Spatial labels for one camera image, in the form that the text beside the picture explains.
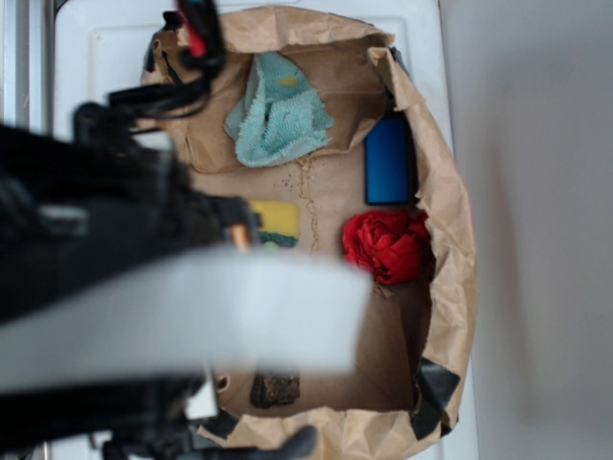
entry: black tape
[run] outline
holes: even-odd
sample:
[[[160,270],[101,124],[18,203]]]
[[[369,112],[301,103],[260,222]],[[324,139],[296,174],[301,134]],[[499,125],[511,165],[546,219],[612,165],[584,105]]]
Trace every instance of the black tape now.
[[[412,423],[417,438],[422,439],[431,434],[443,419],[444,410],[460,383],[460,376],[422,358],[416,379],[421,401]]]
[[[228,439],[238,425],[238,417],[219,408],[216,417],[206,420],[202,426],[218,438]]]

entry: gray wall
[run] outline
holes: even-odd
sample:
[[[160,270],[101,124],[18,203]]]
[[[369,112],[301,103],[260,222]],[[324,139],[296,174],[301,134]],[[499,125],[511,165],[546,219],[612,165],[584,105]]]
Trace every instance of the gray wall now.
[[[613,458],[613,1],[441,8],[481,460]]]

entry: dark brown object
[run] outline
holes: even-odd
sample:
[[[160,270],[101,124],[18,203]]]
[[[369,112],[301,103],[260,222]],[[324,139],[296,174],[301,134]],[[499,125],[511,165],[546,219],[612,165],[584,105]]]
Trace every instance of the dark brown object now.
[[[293,404],[300,398],[300,375],[295,369],[273,374],[256,374],[251,389],[251,403],[260,409],[275,404]]]

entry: white surface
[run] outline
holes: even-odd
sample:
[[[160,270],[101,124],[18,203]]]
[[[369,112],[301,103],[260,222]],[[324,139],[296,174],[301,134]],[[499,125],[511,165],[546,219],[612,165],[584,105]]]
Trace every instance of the white surface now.
[[[397,35],[395,45],[418,90],[426,98],[447,141],[451,141],[441,23],[435,0],[224,0],[220,12],[283,3],[355,17]],[[72,137],[71,116],[84,101],[104,102],[110,91],[138,85],[145,49],[163,25],[171,0],[71,0],[59,13],[56,34],[55,134]],[[419,460],[477,460],[477,429],[471,371],[461,422]]]
[[[193,250],[0,325],[0,392],[203,362],[349,372],[371,284],[340,261]]]
[[[442,0],[482,460],[613,457],[613,2]]]

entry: crumpled paper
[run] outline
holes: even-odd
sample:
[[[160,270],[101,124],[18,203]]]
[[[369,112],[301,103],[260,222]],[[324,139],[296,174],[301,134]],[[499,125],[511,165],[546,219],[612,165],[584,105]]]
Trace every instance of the crumpled paper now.
[[[420,393],[412,379],[420,359],[438,363],[461,378],[443,415],[443,424],[453,428],[474,334],[476,241],[470,202],[453,157],[425,100],[390,52],[390,35],[360,21],[290,7],[224,14],[221,24],[229,63],[214,83],[209,106],[190,120],[161,125],[195,169],[194,185],[213,194],[292,201],[302,214],[301,238],[291,250],[307,251],[314,258],[342,257],[343,224],[372,209],[364,203],[362,141],[383,115],[387,87],[395,97],[396,111],[407,117],[412,130],[420,183],[418,208],[429,217],[432,255],[431,265],[416,282],[373,292],[357,351],[355,374],[363,380],[325,376],[327,386],[322,386],[322,380],[312,376],[315,390],[307,391],[303,378],[308,376],[301,376],[302,396],[295,405],[262,413],[241,396],[241,392],[248,395],[252,374],[232,375],[233,384],[219,396],[223,406],[242,414],[236,429],[227,439],[202,432],[224,447],[270,449],[298,427],[312,424],[319,428],[320,439],[311,459],[407,458],[436,443],[442,434],[439,425],[418,440],[411,425],[412,412],[420,408]],[[185,44],[180,33],[165,49],[175,55]],[[236,161],[232,139],[222,125],[244,94],[252,54],[264,51],[279,51],[296,62],[336,123],[325,149],[278,167],[250,170]],[[333,65],[321,65],[322,57]],[[163,72],[158,74],[148,79],[164,77]],[[400,361],[399,369],[404,370],[395,371]],[[370,386],[360,387],[356,384],[360,381]]]

